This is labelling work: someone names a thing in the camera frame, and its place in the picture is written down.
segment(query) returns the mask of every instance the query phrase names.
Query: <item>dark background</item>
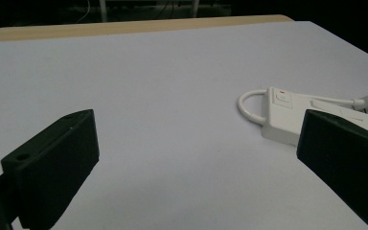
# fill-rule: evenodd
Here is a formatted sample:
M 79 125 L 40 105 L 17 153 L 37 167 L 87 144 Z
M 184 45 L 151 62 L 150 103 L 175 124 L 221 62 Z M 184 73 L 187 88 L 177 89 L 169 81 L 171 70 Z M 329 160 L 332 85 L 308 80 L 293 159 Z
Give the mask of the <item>dark background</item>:
M 311 21 L 368 53 L 368 1 L 204 0 L 200 4 L 212 5 L 214 2 L 229 5 L 233 16 L 283 14 L 296 21 Z M 156 2 L 107 2 L 108 6 L 112 7 L 112 4 L 133 8 L 155 5 Z M 76 5 L 86 7 L 86 0 L 0 0 L 0 27 L 18 26 L 13 25 L 13 21 L 19 19 L 33 21 L 30 25 L 36 25 L 35 22 L 37 25 L 64 24 L 64 14 L 60 15 L 58 9 Z M 98 0 L 91 1 L 91 7 L 96 6 Z M 97 18 L 94 22 L 101 22 L 99 14 Z

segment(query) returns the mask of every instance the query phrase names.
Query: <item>white power strip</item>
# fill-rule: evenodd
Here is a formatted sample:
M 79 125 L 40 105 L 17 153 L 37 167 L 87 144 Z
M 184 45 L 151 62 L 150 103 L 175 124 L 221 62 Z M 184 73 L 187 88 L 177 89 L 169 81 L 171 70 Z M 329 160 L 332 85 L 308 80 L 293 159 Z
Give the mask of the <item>white power strip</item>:
M 244 100 L 253 95 L 263 95 L 263 117 L 249 113 L 243 106 Z M 331 113 L 368 130 L 368 114 L 324 101 L 357 107 L 368 105 L 366 98 L 350 101 L 333 100 L 270 87 L 265 92 L 258 90 L 242 95 L 238 100 L 238 107 L 243 116 L 263 126 L 263 137 L 292 146 L 298 145 L 307 109 Z

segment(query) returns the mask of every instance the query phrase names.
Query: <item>white cable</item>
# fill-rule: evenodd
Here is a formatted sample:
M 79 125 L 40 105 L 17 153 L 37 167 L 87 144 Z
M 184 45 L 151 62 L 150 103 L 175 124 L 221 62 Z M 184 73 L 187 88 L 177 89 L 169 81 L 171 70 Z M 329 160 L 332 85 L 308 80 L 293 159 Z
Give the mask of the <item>white cable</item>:
M 264 95 L 265 92 L 266 92 L 266 90 L 264 90 L 264 89 L 253 90 L 253 91 L 249 91 L 247 93 L 244 93 L 243 95 L 241 95 L 238 98 L 238 110 L 241 113 L 241 115 L 243 115 L 247 120 L 249 120 L 251 122 L 254 122 L 254 123 L 257 123 L 261 126 L 265 124 L 265 118 L 247 111 L 247 109 L 244 107 L 243 103 L 246 99 L 248 99 L 252 96 L 255 96 L 255 95 Z
M 86 2 L 88 4 L 88 9 L 86 10 L 86 14 L 82 18 L 80 18 L 76 23 L 80 23 L 81 20 L 83 20 L 89 14 L 89 12 L 91 11 L 91 4 L 90 4 L 89 0 L 86 0 Z

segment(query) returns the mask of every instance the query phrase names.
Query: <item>table surface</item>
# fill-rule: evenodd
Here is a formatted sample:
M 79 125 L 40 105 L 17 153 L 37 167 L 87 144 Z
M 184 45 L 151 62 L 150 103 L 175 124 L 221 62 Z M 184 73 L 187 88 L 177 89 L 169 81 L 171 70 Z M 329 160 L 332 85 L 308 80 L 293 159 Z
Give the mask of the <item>table surface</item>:
M 284 15 L 189 18 L 132 22 L 109 22 L 56 26 L 0 28 L 0 41 L 30 40 L 90 35 L 119 35 L 129 33 L 199 29 L 265 22 L 292 21 Z
M 92 108 L 100 162 L 53 229 L 368 229 L 239 113 L 269 86 L 360 98 L 368 55 L 294 21 L 0 42 L 0 159 Z

